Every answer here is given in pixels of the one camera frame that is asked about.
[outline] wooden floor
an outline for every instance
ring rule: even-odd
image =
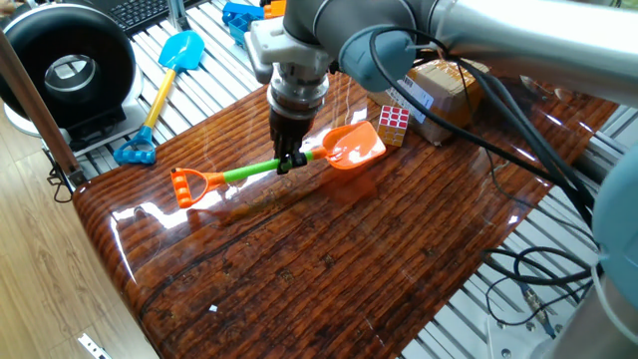
[[[70,203],[53,201],[40,141],[0,110],[0,358],[157,358],[91,248]]]

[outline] green shovel handle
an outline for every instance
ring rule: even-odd
[[[304,153],[304,155],[306,156],[306,160],[308,160],[308,162],[315,160],[312,151],[308,151]],[[270,160],[270,161],[262,162],[259,164],[254,164],[254,165],[246,166],[243,168],[226,171],[225,173],[223,173],[223,179],[226,183],[236,181],[236,180],[243,180],[253,175],[277,170],[277,167],[279,167],[279,160]]]

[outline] orange toy shovel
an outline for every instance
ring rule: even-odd
[[[330,131],[323,139],[323,147],[308,151],[304,155],[308,162],[326,159],[335,169],[349,170],[377,158],[385,151],[386,147],[372,125],[369,122],[360,122]],[[284,164],[285,168],[286,165],[289,169],[292,168],[292,163]],[[172,179],[172,186],[175,189],[179,207],[188,208],[200,201],[207,192],[218,188],[224,183],[243,180],[267,171],[274,171],[278,167],[279,160],[270,160],[224,173],[203,174],[196,170],[173,169],[170,171],[170,178]],[[193,198],[190,194],[186,175],[195,175],[206,183],[203,192],[196,198]]]

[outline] glossy wooden tabletop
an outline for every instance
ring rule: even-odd
[[[305,149],[330,128],[379,116],[354,81],[330,80]],[[569,161],[616,107],[513,83]],[[475,131],[529,156],[489,106]],[[479,250],[499,245],[528,212],[495,189],[482,150],[462,140],[436,148],[412,133],[360,169],[317,161],[178,208],[170,169],[268,160],[268,132],[262,88],[159,146],[154,166],[118,168],[74,195],[106,270],[165,358],[394,357],[477,269]],[[509,192],[537,202],[549,190],[496,162]]]

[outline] keyboard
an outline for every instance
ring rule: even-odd
[[[185,0],[184,7],[197,5],[201,0]],[[124,0],[108,11],[127,35],[133,35],[168,16],[166,0]]]

